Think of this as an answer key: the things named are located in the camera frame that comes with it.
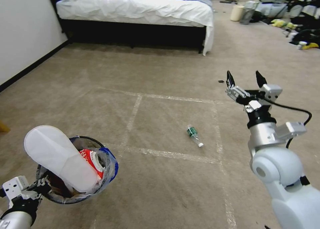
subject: black cable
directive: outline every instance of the black cable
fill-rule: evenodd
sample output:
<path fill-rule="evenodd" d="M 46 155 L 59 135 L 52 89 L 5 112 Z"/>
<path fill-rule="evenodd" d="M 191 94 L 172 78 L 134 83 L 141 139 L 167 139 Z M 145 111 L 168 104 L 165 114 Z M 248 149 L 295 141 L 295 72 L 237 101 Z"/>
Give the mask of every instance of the black cable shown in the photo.
<path fill-rule="evenodd" d="M 269 102 L 270 104 L 273 104 L 273 105 L 278 106 L 278 107 L 282 107 L 282 108 L 286 108 L 286 109 L 290 109 L 290 110 L 294 110 L 294 111 L 300 111 L 300 112 L 307 113 L 308 114 L 308 119 L 303 123 L 303 125 L 306 125 L 312 118 L 312 113 L 307 111 L 307 110 L 296 108 L 296 107 L 290 107 L 290 106 L 281 105 L 281 104 L 273 102 L 273 101 L 271 101 L 271 100 L 269 100 L 267 98 L 262 98 L 262 99 L 265 100 L 266 102 Z M 287 142 L 286 148 L 289 148 L 289 145 L 290 145 L 292 139 L 293 138 L 289 139 L 289 141 Z"/>

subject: trash can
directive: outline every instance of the trash can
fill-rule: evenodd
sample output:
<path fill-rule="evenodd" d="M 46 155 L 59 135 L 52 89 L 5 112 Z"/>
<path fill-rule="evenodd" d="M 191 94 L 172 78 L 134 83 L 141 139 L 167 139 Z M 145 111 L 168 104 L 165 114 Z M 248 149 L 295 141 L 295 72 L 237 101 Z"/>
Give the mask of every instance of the trash can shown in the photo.
<path fill-rule="evenodd" d="M 89 149 L 97 152 L 99 163 L 105 168 L 103 170 L 103 178 L 96 184 L 92 192 L 90 193 L 79 193 L 71 192 L 69 186 L 64 183 L 58 176 L 47 170 L 41 165 L 38 165 L 36 172 L 37 180 L 46 178 L 52 187 L 52 191 L 48 194 L 43 195 L 50 201 L 59 204 L 74 204 L 84 201 L 91 196 L 102 192 L 107 185 L 115 178 L 118 173 L 118 162 L 111 151 L 104 147 L 99 141 L 87 137 L 87 136 L 75 136 L 70 138 L 72 144 L 78 151 L 83 149 Z"/>

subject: metal bracket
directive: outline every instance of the metal bracket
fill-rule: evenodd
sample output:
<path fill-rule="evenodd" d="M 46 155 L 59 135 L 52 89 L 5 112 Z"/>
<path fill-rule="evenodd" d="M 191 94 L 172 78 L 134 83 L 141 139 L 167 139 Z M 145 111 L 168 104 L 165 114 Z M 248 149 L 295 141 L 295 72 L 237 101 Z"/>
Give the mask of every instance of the metal bracket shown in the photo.
<path fill-rule="evenodd" d="M 306 127 L 301 122 L 286 122 L 285 124 L 276 127 L 274 136 L 279 140 L 289 140 L 296 136 L 307 132 Z"/>

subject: red label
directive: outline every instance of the red label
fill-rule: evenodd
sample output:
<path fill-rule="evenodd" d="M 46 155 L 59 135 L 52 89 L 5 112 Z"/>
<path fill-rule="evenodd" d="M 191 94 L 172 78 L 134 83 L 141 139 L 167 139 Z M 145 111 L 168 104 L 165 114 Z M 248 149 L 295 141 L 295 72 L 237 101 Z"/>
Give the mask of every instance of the red label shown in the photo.
<path fill-rule="evenodd" d="M 97 172 L 98 176 L 100 177 L 100 179 L 102 179 L 103 172 L 98 171 L 97 168 L 94 166 L 94 164 L 92 162 L 92 159 L 91 159 L 91 156 L 90 156 L 90 152 L 91 151 L 88 150 L 88 149 L 83 149 L 83 150 L 80 151 L 80 154 L 96 170 L 96 172 Z"/>

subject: white tape line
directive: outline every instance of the white tape line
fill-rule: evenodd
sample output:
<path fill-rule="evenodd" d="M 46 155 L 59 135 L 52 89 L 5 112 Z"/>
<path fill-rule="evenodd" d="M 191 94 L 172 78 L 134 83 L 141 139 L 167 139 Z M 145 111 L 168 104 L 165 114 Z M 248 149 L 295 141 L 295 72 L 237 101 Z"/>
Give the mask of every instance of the white tape line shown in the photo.
<path fill-rule="evenodd" d="M 190 102 L 201 102 L 201 103 L 210 103 L 213 104 L 214 101 L 212 100 L 205 100 L 205 99 L 198 99 L 198 98 L 186 98 L 186 97 L 176 97 L 176 96 L 165 96 L 165 95 L 155 95 L 155 94 L 142 94 L 142 93 L 135 93 L 135 92 L 128 92 L 128 91 L 121 91 L 115 89 L 109 89 L 104 87 L 98 87 L 100 89 L 105 89 L 108 91 L 123 93 L 130 96 L 144 96 L 144 97 L 151 97 L 151 98 L 159 98 L 159 99 L 168 99 L 168 100 L 177 100 L 177 101 L 190 101 Z"/>
<path fill-rule="evenodd" d="M 190 102 L 202 102 L 202 103 L 214 103 L 211 100 L 202 100 L 198 98 L 186 98 L 186 97 L 175 97 L 175 96 L 163 96 L 163 95 L 153 95 L 153 94 L 143 94 L 145 97 L 177 100 L 177 101 L 190 101 Z"/>
<path fill-rule="evenodd" d="M 138 98 L 136 100 L 136 103 L 133 106 L 132 113 L 131 113 L 131 116 L 129 118 L 128 124 L 127 124 L 127 131 L 125 132 L 125 135 L 124 135 L 124 137 L 122 139 L 121 146 L 126 146 L 127 143 L 128 143 L 129 134 L 130 134 L 130 132 L 132 130 L 133 123 L 134 123 L 134 120 L 136 118 L 136 115 L 137 115 L 141 100 L 142 100 L 142 96 L 138 95 Z"/>
<path fill-rule="evenodd" d="M 212 111 L 214 114 L 214 118 L 215 118 L 215 125 L 214 125 L 214 130 L 215 130 L 215 136 L 216 136 L 216 147 L 217 147 L 217 153 L 218 153 L 218 160 L 219 160 L 219 168 L 220 171 L 223 175 L 227 176 L 226 171 L 224 170 L 223 164 L 222 164 L 222 160 L 223 160 L 223 146 L 222 146 L 222 140 L 221 140 L 221 134 L 220 134 L 220 127 L 219 127 L 219 122 L 218 122 L 218 111 L 215 107 L 215 105 L 213 105 L 212 107 Z M 225 204 L 225 208 L 226 208 L 226 216 L 227 216 L 227 222 L 228 222 L 228 229 L 237 229 L 237 223 L 236 223 L 236 219 L 234 217 L 234 210 L 232 207 L 232 204 L 230 203 L 230 201 L 228 201 L 228 193 L 227 190 L 223 187 L 223 194 L 224 194 L 224 204 Z"/>
<path fill-rule="evenodd" d="M 146 155 L 167 157 L 167 158 L 173 158 L 173 159 L 182 159 L 182 160 L 204 162 L 204 163 L 210 163 L 210 164 L 218 164 L 219 163 L 219 161 L 214 158 L 209 158 L 209 157 L 204 157 L 204 156 L 194 156 L 194 155 L 178 153 L 178 152 L 156 151 L 156 150 L 152 150 L 152 149 L 134 148 L 134 147 L 130 147 L 125 150 L 129 151 L 129 152 L 142 153 L 142 154 L 146 154 Z"/>

